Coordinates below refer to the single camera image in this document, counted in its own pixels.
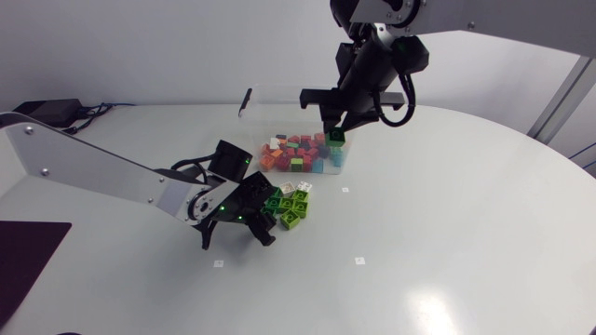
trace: plastic container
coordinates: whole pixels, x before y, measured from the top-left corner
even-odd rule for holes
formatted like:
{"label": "plastic container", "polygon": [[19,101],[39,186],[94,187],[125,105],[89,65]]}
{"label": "plastic container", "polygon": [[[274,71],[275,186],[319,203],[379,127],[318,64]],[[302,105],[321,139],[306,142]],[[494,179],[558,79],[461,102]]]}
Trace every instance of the plastic container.
{"label": "plastic container", "polygon": [[[325,139],[318,106],[300,108],[302,89],[296,86],[249,89],[238,117],[251,136],[252,161],[262,172],[339,174],[346,164],[355,130],[345,134],[341,130],[330,131]],[[342,134],[345,142],[333,141],[333,136],[341,138]]]}

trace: lime green block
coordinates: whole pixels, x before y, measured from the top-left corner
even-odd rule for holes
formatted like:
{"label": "lime green block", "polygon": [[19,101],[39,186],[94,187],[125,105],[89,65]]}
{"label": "lime green block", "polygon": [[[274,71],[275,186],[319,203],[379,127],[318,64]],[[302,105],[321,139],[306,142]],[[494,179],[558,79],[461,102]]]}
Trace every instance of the lime green block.
{"label": "lime green block", "polygon": [[300,216],[298,216],[298,214],[296,214],[293,210],[288,210],[287,212],[281,214],[281,224],[288,229],[295,227],[299,222]]}
{"label": "lime green block", "polygon": [[286,210],[290,210],[294,207],[294,199],[292,198],[281,198],[281,202],[279,203],[279,212],[283,213]]}
{"label": "lime green block", "polygon": [[305,192],[302,190],[296,190],[296,191],[294,191],[294,194],[291,195],[291,197],[294,200],[306,202],[306,201],[308,201],[308,192]]}
{"label": "lime green block", "polygon": [[306,217],[306,212],[308,211],[308,203],[305,201],[294,201],[294,206],[291,209],[294,213],[298,214],[300,219],[304,219]]}

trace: table surface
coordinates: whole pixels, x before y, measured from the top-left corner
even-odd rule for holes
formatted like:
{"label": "table surface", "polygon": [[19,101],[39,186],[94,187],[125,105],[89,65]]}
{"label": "table surface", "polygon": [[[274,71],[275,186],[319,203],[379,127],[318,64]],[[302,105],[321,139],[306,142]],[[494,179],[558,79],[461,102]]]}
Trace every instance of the table surface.
{"label": "table surface", "polygon": [[[236,105],[118,108],[77,137],[150,168],[209,154],[219,139],[250,145]],[[419,107],[405,127],[358,129],[341,175],[267,177],[311,182],[308,218],[273,228],[268,248],[222,223],[208,251],[157,208],[24,178],[0,199],[0,220],[73,228],[2,333],[587,334],[596,325],[596,181],[514,130]]]}

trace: pile of blocks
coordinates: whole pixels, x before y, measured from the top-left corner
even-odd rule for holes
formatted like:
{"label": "pile of blocks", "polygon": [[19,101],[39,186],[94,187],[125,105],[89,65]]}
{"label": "pile of blocks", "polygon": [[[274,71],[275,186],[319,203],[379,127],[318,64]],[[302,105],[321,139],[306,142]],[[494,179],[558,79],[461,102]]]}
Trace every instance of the pile of blocks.
{"label": "pile of blocks", "polygon": [[306,218],[311,188],[312,185],[305,181],[300,181],[296,188],[291,182],[283,183],[267,199],[261,211],[273,217],[280,215],[281,224],[290,230],[300,223],[301,219]]}
{"label": "pile of blocks", "polygon": [[334,167],[342,166],[344,143],[345,134],[339,127],[312,137],[277,135],[261,147],[259,166],[262,171],[323,173],[325,159],[329,158]]}

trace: white wall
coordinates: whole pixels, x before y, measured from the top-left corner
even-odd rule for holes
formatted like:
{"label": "white wall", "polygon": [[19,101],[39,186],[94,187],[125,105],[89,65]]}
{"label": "white wall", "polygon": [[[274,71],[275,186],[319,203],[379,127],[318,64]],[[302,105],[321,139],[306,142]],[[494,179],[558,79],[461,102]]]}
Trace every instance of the white wall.
{"label": "white wall", "polygon": [[[4,0],[0,109],[72,97],[233,102],[255,83],[332,86],[346,40],[328,0]],[[521,132],[577,59],[473,33],[423,41],[431,64],[414,76],[419,103]]]}

